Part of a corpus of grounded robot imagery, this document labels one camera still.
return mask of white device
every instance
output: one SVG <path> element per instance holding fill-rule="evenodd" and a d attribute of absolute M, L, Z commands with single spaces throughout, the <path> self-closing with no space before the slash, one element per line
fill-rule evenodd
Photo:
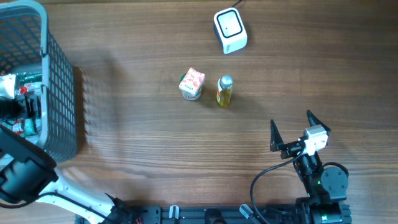
<path fill-rule="evenodd" d="M 214 15 L 214 32 L 223 47 L 224 54 L 242 49 L 248 42 L 248 34 L 244 28 L 237 9 L 231 7 Z"/>

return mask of item in basket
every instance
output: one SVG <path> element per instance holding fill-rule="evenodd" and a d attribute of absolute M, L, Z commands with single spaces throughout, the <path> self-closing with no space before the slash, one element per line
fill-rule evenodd
<path fill-rule="evenodd" d="M 12 125 L 12 131 L 16 134 L 19 134 L 19 135 L 23 134 L 23 136 L 25 136 L 24 135 L 24 125 L 22 123 L 22 120 L 18 120 L 14 123 L 14 125 Z"/>
<path fill-rule="evenodd" d="M 24 121 L 24 133 L 25 136 L 31 136 L 36 134 L 33 119 L 29 118 Z"/>
<path fill-rule="evenodd" d="M 180 90 L 187 100 L 197 100 L 201 94 L 201 86 L 205 82 L 205 74 L 189 68 L 187 74 L 182 77 Z"/>
<path fill-rule="evenodd" d="M 1 124 L 2 124 L 4 127 L 8 128 L 8 129 L 10 129 L 10 130 L 12 130 L 12 126 L 13 126 L 13 124 L 14 124 L 14 121 L 13 121 L 13 120 L 7 120 L 7 121 L 3 121 Z"/>
<path fill-rule="evenodd" d="M 41 72 L 24 72 L 17 74 L 21 85 L 25 85 L 26 83 L 34 83 L 42 81 L 42 73 Z"/>
<path fill-rule="evenodd" d="M 42 82 L 26 83 L 19 88 L 19 94 L 40 96 L 42 94 Z"/>
<path fill-rule="evenodd" d="M 5 75 L 0 77 L 0 96 L 14 99 L 15 90 L 19 87 L 16 75 Z"/>
<path fill-rule="evenodd" d="M 26 140 L 30 141 L 33 144 L 37 144 L 37 142 L 39 141 L 40 135 L 39 134 L 35 134 L 33 136 L 26 136 Z"/>
<path fill-rule="evenodd" d="M 36 130 L 36 133 L 39 133 L 42 131 L 42 119 L 41 118 L 35 119 L 35 130 Z"/>

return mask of bottle cap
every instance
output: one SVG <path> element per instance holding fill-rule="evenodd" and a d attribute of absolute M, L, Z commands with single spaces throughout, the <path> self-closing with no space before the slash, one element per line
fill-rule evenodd
<path fill-rule="evenodd" d="M 229 88 L 232 85 L 232 77 L 229 75 L 224 75 L 221 78 L 220 84 L 222 88 Z"/>

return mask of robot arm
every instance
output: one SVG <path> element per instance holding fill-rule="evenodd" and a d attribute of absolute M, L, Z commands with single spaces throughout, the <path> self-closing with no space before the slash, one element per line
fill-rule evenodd
<path fill-rule="evenodd" d="M 111 198 L 75 183 L 55 169 L 58 180 L 50 182 L 39 193 L 36 202 L 49 203 L 69 210 L 91 224 L 102 223 L 114 207 Z"/>
<path fill-rule="evenodd" d="M 55 161 L 36 145 L 0 125 L 0 154 L 12 161 L 0 170 L 0 203 L 2 208 L 21 208 L 34 201 L 50 203 L 83 217 L 91 224 L 177 224 L 177 223 L 286 223 L 321 224 L 351 223 L 346 200 L 348 171 L 335 162 L 322 164 L 318 151 L 327 145 L 330 129 L 307 111 L 311 127 L 298 141 L 284 144 L 275 122 L 271 120 L 271 151 L 281 151 L 288 162 L 271 167 L 262 174 L 293 162 L 308 197 L 298 198 L 295 205 L 266 205 L 255 213 L 247 205 L 241 208 L 129 208 L 122 200 L 97 194 L 66 178 Z"/>
<path fill-rule="evenodd" d="M 76 213 L 91 224 L 138 218 L 120 199 L 97 194 L 65 177 L 48 154 L 1 125 L 0 142 L 0 150 L 13 157 L 0 171 L 0 198 L 12 205 L 0 207 L 21 208 L 34 201 L 49 203 Z"/>

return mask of wire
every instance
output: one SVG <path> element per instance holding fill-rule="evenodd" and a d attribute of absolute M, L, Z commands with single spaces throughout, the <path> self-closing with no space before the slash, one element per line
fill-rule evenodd
<path fill-rule="evenodd" d="M 268 220 L 266 220 L 266 219 L 261 215 L 260 211 L 258 210 L 258 208 L 257 208 L 257 206 L 256 206 L 256 201 L 254 200 L 254 194 L 253 194 L 254 184 L 256 183 L 256 181 L 257 181 L 258 178 L 260 178 L 262 175 L 268 173 L 269 171 L 272 171 L 272 170 L 274 170 L 274 169 L 278 169 L 278 168 L 280 168 L 280 167 L 286 166 L 287 164 L 290 164 L 290 163 L 296 161 L 296 160 L 303 154 L 303 150 L 304 150 L 304 148 L 299 152 L 299 154 L 298 154 L 295 158 L 293 158 L 293 159 L 291 159 L 291 160 L 289 160 L 289 161 L 287 161 L 287 162 L 281 163 L 281 164 L 279 164 L 279 165 L 270 167 L 270 168 L 268 168 L 268 169 L 262 171 L 262 172 L 259 173 L 259 174 L 254 178 L 254 180 L 251 182 L 251 186 L 250 186 L 250 199 L 251 199 L 251 203 L 253 204 L 253 208 L 254 208 L 254 210 L 256 211 L 256 213 L 258 214 L 258 216 L 259 216 L 266 224 L 271 224 L 271 223 L 270 223 Z"/>
<path fill-rule="evenodd" d="M 42 197 L 44 197 L 44 196 L 48 196 L 48 195 L 53 195 L 53 196 L 62 198 L 62 199 L 66 200 L 66 201 L 68 201 L 68 202 L 70 202 L 70 203 L 72 203 L 72 204 L 75 204 L 75 205 L 77 205 L 77 206 L 79 206 L 79 207 L 81 207 L 81 208 L 84 208 L 84 209 L 87 210 L 87 211 L 90 211 L 90 212 L 94 213 L 95 215 L 97 215 L 97 216 L 103 218 L 104 220 L 106 220 L 106 221 L 108 221 L 108 222 L 117 223 L 116 220 L 112 220 L 112 219 L 110 219 L 110 218 L 104 216 L 104 215 L 101 214 L 100 212 L 97 212 L 97 211 L 93 210 L 91 207 L 87 207 L 86 205 L 83 205 L 82 203 L 79 203 L 79 202 L 77 202 L 77 201 L 75 201 L 75 200 L 73 200 L 73 199 L 70 199 L 70 198 L 68 198 L 68 197 L 66 197 L 66 196 L 64 196 L 64 195 L 62 195 L 62 194 L 59 194 L 58 192 L 48 192 L 48 193 L 44 193 L 44 194 L 39 195 L 39 197 L 38 197 L 37 199 L 40 199 L 40 198 L 42 198 Z M 22 208 L 22 207 L 25 207 L 25 206 L 27 206 L 27 205 L 30 205 L 32 202 L 25 202 L 25 203 L 21 203 L 21 204 L 18 204 L 18 205 L 6 205 L 6 204 L 3 204 L 3 203 L 0 203 L 0 208 L 8 208 L 8 209 Z"/>
<path fill-rule="evenodd" d="M 7 209 L 15 209 L 15 208 L 23 208 L 27 205 L 30 205 L 32 202 L 25 202 L 25 203 L 20 203 L 18 205 L 7 205 L 5 203 L 0 203 L 0 208 L 7 208 Z"/>
<path fill-rule="evenodd" d="M 236 5 L 238 5 L 239 3 L 241 3 L 241 1 L 243 1 L 243 0 L 239 0 L 238 2 L 236 2 L 235 4 L 233 4 L 231 7 L 235 7 Z"/>
<path fill-rule="evenodd" d="M 108 222 L 116 223 L 116 220 L 112 220 L 112 219 L 110 219 L 110 218 L 104 216 L 104 215 L 101 214 L 100 212 L 97 212 L 96 210 L 93 210 L 91 207 L 87 207 L 86 205 L 83 205 L 82 203 L 79 203 L 79 202 L 77 202 L 77 201 L 75 201 L 75 200 L 73 200 L 73 199 L 70 199 L 70 198 L 68 198 L 68 197 L 66 197 L 66 196 L 64 196 L 64 195 L 62 195 L 62 194 L 59 194 L 58 192 L 48 192 L 48 193 L 41 194 L 41 195 L 39 195 L 38 199 L 39 199 L 39 198 L 42 198 L 42 197 L 44 197 L 44 196 L 48 196 L 48 195 L 53 195 L 53 196 L 62 198 L 62 199 L 66 200 L 66 201 L 68 201 L 68 202 L 70 202 L 70 203 L 72 203 L 72 204 L 75 204 L 75 205 L 77 205 L 77 206 L 79 206 L 79 207 L 81 207 L 81 208 L 84 208 L 84 209 L 87 210 L 87 211 L 90 211 L 90 212 L 94 213 L 95 215 L 97 215 L 97 216 L 103 218 L 104 220 L 106 220 L 106 221 L 108 221 Z"/>

